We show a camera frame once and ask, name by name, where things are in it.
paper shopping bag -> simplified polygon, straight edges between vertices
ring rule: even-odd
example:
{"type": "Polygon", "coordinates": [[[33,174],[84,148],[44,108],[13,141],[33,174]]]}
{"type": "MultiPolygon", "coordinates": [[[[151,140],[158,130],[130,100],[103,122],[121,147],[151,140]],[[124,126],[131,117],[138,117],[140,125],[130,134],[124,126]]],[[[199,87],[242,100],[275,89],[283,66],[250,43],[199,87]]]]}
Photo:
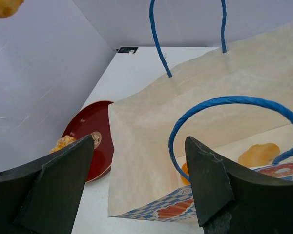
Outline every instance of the paper shopping bag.
{"type": "MultiPolygon", "coordinates": [[[[198,103],[244,95],[276,101],[293,111],[293,23],[177,65],[151,85],[109,106],[115,148],[109,216],[182,221],[196,216],[190,186],[184,186],[168,153],[176,121],[198,103]]],[[[237,161],[254,144],[293,146],[293,126],[283,116],[249,105],[206,109],[179,130],[174,151],[185,162],[187,136],[237,161]]]]}

blue rope handle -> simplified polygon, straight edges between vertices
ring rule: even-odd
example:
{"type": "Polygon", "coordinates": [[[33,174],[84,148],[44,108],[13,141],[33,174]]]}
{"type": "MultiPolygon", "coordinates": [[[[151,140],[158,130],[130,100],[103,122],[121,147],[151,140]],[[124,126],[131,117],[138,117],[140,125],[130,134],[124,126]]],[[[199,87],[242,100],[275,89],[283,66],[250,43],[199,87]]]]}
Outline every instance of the blue rope handle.
{"type": "Polygon", "coordinates": [[[155,4],[155,0],[151,0],[149,17],[150,17],[150,23],[151,23],[151,30],[152,30],[152,34],[153,34],[153,39],[154,39],[154,42],[155,42],[157,53],[160,56],[160,59],[161,59],[162,64],[163,64],[163,66],[164,66],[164,68],[166,70],[166,73],[168,74],[169,77],[172,77],[172,74],[170,72],[170,69],[169,69],[167,63],[166,63],[166,60],[165,60],[164,55],[163,55],[162,50],[161,50],[160,43],[159,43],[158,38],[157,38],[157,33],[156,33],[156,28],[155,28],[155,20],[154,20],[154,4],[155,4]]]}
{"type": "MultiPolygon", "coordinates": [[[[226,27],[226,19],[227,19],[227,8],[226,8],[226,1],[225,0],[220,0],[222,9],[223,9],[223,17],[222,17],[222,22],[221,22],[221,30],[220,30],[220,38],[221,38],[221,47],[223,50],[223,53],[227,52],[226,48],[226,41],[225,41],[225,27],[226,27]]],[[[157,49],[157,53],[161,59],[161,62],[166,70],[166,73],[168,74],[169,77],[172,77],[171,71],[167,65],[167,62],[163,56],[162,50],[160,43],[157,38],[157,33],[156,33],[156,28],[155,28],[155,20],[154,20],[154,4],[155,0],[151,0],[150,4],[150,10],[149,10],[149,18],[150,18],[150,23],[151,23],[151,30],[152,30],[152,35],[154,39],[154,43],[157,49]]]]}
{"type": "Polygon", "coordinates": [[[223,7],[223,18],[221,21],[220,39],[221,39],[221,48],[223,49],[223,53],[225,53],[227,52],[226,41],[225,41],[225,27],[226,27],[226,20],[227,20],[226,1],[221,0],[221,5],[223,7]]]}
{"type": "MultiPolygon", "coordinates": [[[[176,137],[177,132],[181,128],[181,126],[194,114],[213,106],[218,105],[226,105],[226,104],[246,104],[246,105],[254,105],[264,107],[273,111],[276,111],[287,118],[293,124],[293,112],[288,108],[282,106],[281,104],[265,100],[258,97],[248,97],[248,96],[225,96],[225,97],[216,97],[207,101],[203,101],[202,103],[192,107],[188,110],[175,124],[172,132],[170,134],[168,140],[168,149],[172,163],[174,164],[176,170],[188,181],[190,180],[189,176],[186,175],[181,168],[179,167],[176,157],[174,154],[173,144],[176,137]]],[[[293,155],[293,148],[282,153],[278,157],[276,157],[273,161],[273,164],[278,164],[279,162],[291,157],[293,155]]]]}

red plate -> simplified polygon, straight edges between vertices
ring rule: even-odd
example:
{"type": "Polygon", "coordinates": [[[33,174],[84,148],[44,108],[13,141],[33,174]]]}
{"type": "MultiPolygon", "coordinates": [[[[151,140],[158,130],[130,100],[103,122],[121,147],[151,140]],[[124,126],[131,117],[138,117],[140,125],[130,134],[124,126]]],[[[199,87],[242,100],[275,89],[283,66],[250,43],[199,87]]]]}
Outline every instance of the red plate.
{"type": "Polygon", "coordinates": [[[63,136],[70,135],[76,139],[92,135],[95,146],[87,182],[99,179],[111,170],[114,146],[108,121],[109,104],[112,102],[99,101],[85,107],[63,133],[63,136]]]}

fried snack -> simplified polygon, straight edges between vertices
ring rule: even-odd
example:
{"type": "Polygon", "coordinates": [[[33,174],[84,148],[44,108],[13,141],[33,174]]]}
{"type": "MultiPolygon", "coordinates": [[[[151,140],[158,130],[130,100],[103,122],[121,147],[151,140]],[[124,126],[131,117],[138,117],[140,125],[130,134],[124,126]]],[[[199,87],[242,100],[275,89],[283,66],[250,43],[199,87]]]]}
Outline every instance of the fried snack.
{"type": "Polygon", "coordinates": [[[238,160],[245,167],[259,167],[271,164],[280,155],[280,148],[276,144],[253,145],[238,160]]]}
{"type": "Polygon", "coordinates": [[[14,15],[24,0],[0,0],[0,18],[14,15]]]}
{"type": "Polygon", "coordinates": [[[50,150],[49,153],[54,153],[54,152],[64,148],[65,146],[73,143],[74,141],[76,141],[76,138],[66,135],[57,141],[56,147],[53,148],[52,150],[50,150]]]}
{"type": "MultiPolygon", "coordinates": [[[[182,170],[184,173],[186,173],[186,175],[189,176],[189,171],[188,171],[187,163],[185,163],[184,165],[182,165],[181,170],[182,170]]],[[[189,184],[190,184],[189,181],[187,181],[187,179],[184,178],[182,175],[180,175],[180,177],[181,177],[182,182],[183,182],[185,185],[189,185],[189,184]]]]}

white backdrop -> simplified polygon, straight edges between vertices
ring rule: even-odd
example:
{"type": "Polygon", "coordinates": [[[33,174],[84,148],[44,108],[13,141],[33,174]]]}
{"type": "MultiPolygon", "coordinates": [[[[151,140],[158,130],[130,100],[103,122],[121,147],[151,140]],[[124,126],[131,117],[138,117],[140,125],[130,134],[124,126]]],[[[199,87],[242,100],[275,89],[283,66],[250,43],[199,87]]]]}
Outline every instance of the white backdrop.
{"type": "MultiPolygon", "coordinates": [[[[153,46],[151,0],[74,0],[106,42],[153,46]]],[[[249,38],[293,21],[293,0],[227,0],[227,42],[249,38]]],[[[220,0],[156,0],[161,46],[219,46],[220,0]]]]}
{"type": "Polygon", "coordinates": [[[54,147],[114,54],[71,0],[0,19],[0,171],[54,147]]]}

